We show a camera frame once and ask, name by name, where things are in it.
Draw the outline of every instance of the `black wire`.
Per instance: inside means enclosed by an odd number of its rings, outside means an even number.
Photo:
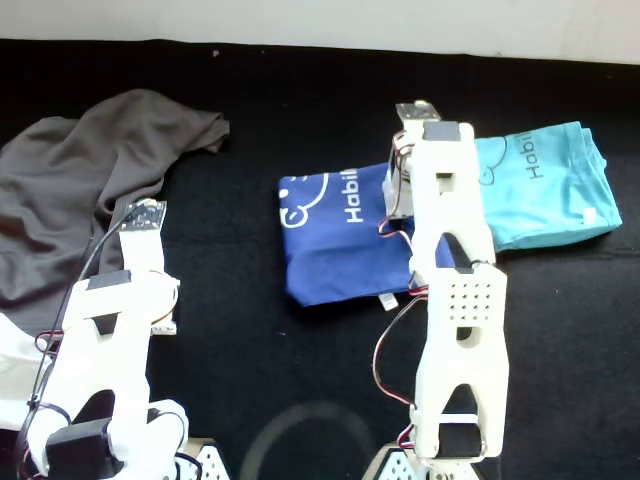
[[[71,425],[71,416],[67,413],[67,411],[64,408],[54,405],[53,403],[47,403],[47,402],[39,402],[38,408],[53,410],[54,412],[64,417],[64,419],[67,421],[67,425]]]
[[[143,203],[136,203],[131,210],[126,212],[124,215],[122,215],[122,217],[120,217],[120,220],[118,220],[113,225],[111,225],[111,228],[107,230],[107,232],[102,236],[102,238],[96,244],[96,246],[93,247],[93,250],[89,255],[89,258],[87,258],[84,264],[84,267],[82,267],[82,270],[80,271],[80,275],[78,276],[78,280],[77,280],[78,282],[86,278],[86,275],[89,269],[91,268],[91,264],[93,263],[93,259],[100,252],[100,250],[102,250],[102,247],[105,244],[105,242],[109,240],[109,238],[120,228],[120,225],[122,225],[123,223],[128,221],[130,218],[132,218],[138,212],[138,210],[141,210],[142,208],[144,208]]]
[[[202,479],[202,464],[198,460],[193,458],[191,455],[187,455],[186,453],[181,453],[181,452],[176,452],[176,458],[181,458],[183,460],[186,460],[190,464],[195,465],[195,467],[198,469],[198,473],[196,474],[196,480]],[[179,475],[180,475],[180,467],[178,467],[178,476]]]
[[[164,415],[174,415],[178,420],[180,420],[180,424],[182,425],[182,436],[180,437],[180,442],[178,442],[178,447],[176,448],[176,454],[177,454],[178,450],[180,449],[180,445],[182,445],[182,441],[184,440],[184,437],[187,435],[187,427],[185,426],[184,420],[182,420],[182,417],[178,415],[176,412],[171,412],[171,411],[160,412],[156,416],[156,418],[154,418],[153,420],[157,420],[158,418]]]
[[[196,479],[200,480],[202,478],[202,464],[198,460],[193,458],[191,455],[187,455],[186,453],[182,453],[182,452],[178,451],[178,449],[180,448],[180,445],[182,445],[182,441],[184,440],[185,435],[187,434],[187,428],[186,428],[186,426],[184,424],[184,420],[176,412],[171,412],[171,411],[160,412],[156,416],[156,418],[154,418],[154,420],[157,420],[158,418],[162,417],[163,415],[174,415],[178,420],[180,420],[180,424],[182,425],[182,436],[180,437],[180,442],[178,443],[178,448],[176,449],[176,453],[175,453],[174,456],[176,458],[182,458],[183,460],[188,461],[192,465],[195,465],[196,468],[198,469],[198,474],[196,476]]]
[[[85,278],[85,275],[91,268],[93,259],[98,254],[98,252],[102,249],[105,242],[118,230],[118,228],[120,228],[120,226],[123,223],[125,223],[130,218],[132,218],[142,208],[144,208],[144,203],[136,203],[132,209],[130,209],[128,212],[122,215],[122,217],[120,217],[120,219],[117,222],[115,222],[107,230],[107,232],[100,238],[98,243],[91,250],[91,253],[87,256],[87,251],[89,250],[89,247],[93,242],[93,236],[89,239],[89,242],[87,243],[87,246],[85,247],[85,250],[82,254],[82,259],[84,260],[83,266],[80,269],[80,273],[78,274],[78,277],[76,278],[76,280],[74,282],[69,283],[69,285],[67,286],[67,289],[65,290],[65,294],[62,298],[62,301],[60,302],[60,306],[58,307],[58,312],[56,313],[55,320],[51,325],[51,328],[49,329],[50,331],[58,330],[58,327],[62,320],[62,314],[66,309],[66,305],[67,305],[67,302],[69,301],[69,296],[71,295],[71,290],[73,286],[77,282]],[[49,341],[47,342],[47,347],[45,348],[42,354],[42,358],[40,360],[40,365],[38,366],[36,378],[35,378],[35,381],[33,382],[31,398],[29,399],[29,402],[28,402],[30,406],[29,412],[27,413],[27,416],[25,417],[22,427],[20,428],[20,431],[18,432],[18,436],[16,438],[16,444],[14,448],[14,465],[16,468],[16,478],[18,480],[21,480],[22,478],[22,467],[23,467],[22,458],[24,456],[24,452],[26,452],[28,448],[27,435],[29,433],[29,428],[31,427],[31,423],[33,422],[33,417],[38,411],[38,406],[40,405],[40,398],[42,397],[44,389],[47,386],[49,374],[51,373],[51,370],[53,369],[57,360],[57,356],[53,356],[51,363],[49,364],[49,368],[47,369],[47,372],[43,374],[44,362],[45,362],[45,359],[47,358],[47,354],[49,353],[49,351],[51,350],[51,347],[53,346],[53,342],[54,342],[54,335],[51,335],[49,337]]]

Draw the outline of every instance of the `cartoon logo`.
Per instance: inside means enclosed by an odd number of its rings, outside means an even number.
[[[484,169],[480,172],[480,179],[478,180],[480,182],[480,185],[489,186],[493,185],[496,181],[495,170],[500,166],[507,155],[507,137],[502,138],[504,140],[504,152],[502,152],[502,156],[496,163],[494,163],[493,165],[485,166]]]
[[[304,185],[296,185],[296,182],[305,182]],[[318,188],[314,189],[313,184],[318,184]],[[296,205],[293,208],[280,208],[280,223],[285,228],[298,228],[303,226],[309,220],[309,209],[318,204],[327,191],[329,185],[329,174],[314,175],[309,177],[287,177],[280,183],[280,191],[278,196],[280,199],[293,197],[297,203],[306,202],[302,205]]]

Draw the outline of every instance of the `white logo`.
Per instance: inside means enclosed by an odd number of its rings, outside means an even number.
[[[305,175],[304,177],[300,177],[299,181],[306,182],[308,179],[309,179],[309,176]],[[297,180],[298,180],[298,177],[288,178],[289,182],[296,182]],[[287,207],[281,208],[280,223],[282,223],[282,226],[285,228],[298,228],[303,226],[305,223],[307,223],[307,220],[309,220],[309,209],[317,205],[318,202],[322,200],[322,197],[324,197],[324,194],[327,191],[328,185],[329,185],[329,174],[323,173],[320,192],[318,193],[318,195],[316,195],[315,198],[313,198],[309,203],[306,203],[304,205],[296,205],[296,207],[293,209],[289,209]],[[289,192],[289,189],[284,188],[282,185],[281,187],[282,188],[280,188],[280,191],[278,192],[278,196],[281,199],[288,197],[289,193],[291,193]]]

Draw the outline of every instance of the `white label tag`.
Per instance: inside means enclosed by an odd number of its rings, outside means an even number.
[[[393,293],[381,293],[378,298],[385,312],[398,307],[398,300],[396,300],[396,296]]]
[[[585,225],[593,225],[594,223],[596,223],[597,218],[598,213],[596,212],[595,208],[588,207],[582,210],[582,221]]]

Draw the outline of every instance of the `black table surface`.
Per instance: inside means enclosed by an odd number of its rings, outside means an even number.
[[[284,293],[278,179],[385,161],[399,101],[426,98],[480,137],[581,121],[609,162],[624,225],[499,256],[511,363],[503,478],[640,476],[640,68],[164,41],[5,40],[0,54],[0,143],[132,88],[231,121],[222,153],[186,155],[166,178],[180,334],[152,339],[148,373],[153,399],[184,405],[191,435],[215,438],[234,478],[291,408],[309,415],[275,441],[260,478],[360,478],[408,418],[370,373],[392,313],[373,298],[302,309]],[[388,383],[409,393],[423,315],[383,358]]]

